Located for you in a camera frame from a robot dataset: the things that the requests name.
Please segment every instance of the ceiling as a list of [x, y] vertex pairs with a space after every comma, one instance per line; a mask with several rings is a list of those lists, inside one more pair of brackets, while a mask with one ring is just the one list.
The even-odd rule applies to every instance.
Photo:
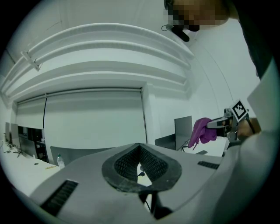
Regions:
[[44, 0], [22, 21], [0, 61], [0, 75], [6, 76], [14, 63], [47, 37], [71, 27], [101, 22], [135, 25], [161, 33], [168, 23], [163, 0]]

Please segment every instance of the computer monitor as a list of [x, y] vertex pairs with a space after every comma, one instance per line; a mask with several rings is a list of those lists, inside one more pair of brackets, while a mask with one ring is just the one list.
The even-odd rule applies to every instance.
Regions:
[[10, 142], [10, 123], [9, 122], [6, 122], [5, 132], [6, 132], [6, 140], [7, 140], [7, 142]]
[[17, 124], [10, 124], [10, 132], [12, 135], [12, 144], [17, 149], [21, 148], [21, 144], [19, 142], [19, 136], [18, 136], [18, 125]]
[[175, 119], [176, 150], [179, 150], [190, 139], [192, 132], [192, 116]]
[[21, 136], [19, 137], [19, 141], [21, 143], [21, 152], [23, 153], [23, 155], [24, 153], [30, 156], [34, 155], [35, 158], [38, 159], [34, 141], [28, 140], [27, 138]]

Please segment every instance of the white desk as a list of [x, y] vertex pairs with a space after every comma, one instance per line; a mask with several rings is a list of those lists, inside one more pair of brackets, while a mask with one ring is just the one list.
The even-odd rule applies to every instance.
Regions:
[[4, 143], [3, 148], [0, 150], [2, 169], [11, 184], [27, 196], [30, 196], [41, 183], [60, 170], [57, 166], [46, 169], [54, 165], [39, 159], [34, 159], [28, 155], [21, 154], [17, 157], [18, 154], [13, 153], [16, 151], [15, 149], [7, 153], [6, 151], [8, 149], [9, 147]]
[[205, 154], [206, 156], [219, 156], [219, 157], [221, 157], [223, 155], [223, 152], [228, 148], [229, 140], [227, 138], [223, 138], [223, 137], [218, 136], [215, 141], [210, 141], [206, 144], [202, 144], [199, 141], [199, 144], [194, 149], [195, 145], [196, 144], [194, 144], [194, 146], [191, 147], [191, 148], [185, 147], [184, 151], [186, 153], [196, 154], [196, 153], [199, 153], [199, 152], [205, 150], [205, 151], [207, 151], [207, 153]]

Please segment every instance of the monitor stand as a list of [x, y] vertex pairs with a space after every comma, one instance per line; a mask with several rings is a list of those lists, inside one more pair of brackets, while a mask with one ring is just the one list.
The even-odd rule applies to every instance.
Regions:
[[19, 152], [14, 152], [14, 153], [18, 153], [17, 158], [20, 156], [20, 154], [22, 154], [22, 150], [21, 149], [19, 150], [20, 150]]

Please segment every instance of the black vent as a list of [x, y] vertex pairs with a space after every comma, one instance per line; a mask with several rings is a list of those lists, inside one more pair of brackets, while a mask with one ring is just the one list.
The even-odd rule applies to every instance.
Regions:
[[78, 183], [66, 180], [41, 206], [48, 213], [56, 216], [70, 195], [73, 193]]
[[205, 161], [198, 162], [198, 165], [205, 166], [205, 167], [208, 167], [208, 168], [212, 168], [212, 169], [215, 169], [215, 170], [217, 170], [218, 167], [219, 167], [219, 164], [209, 163], [209, 162], [205, 162]]

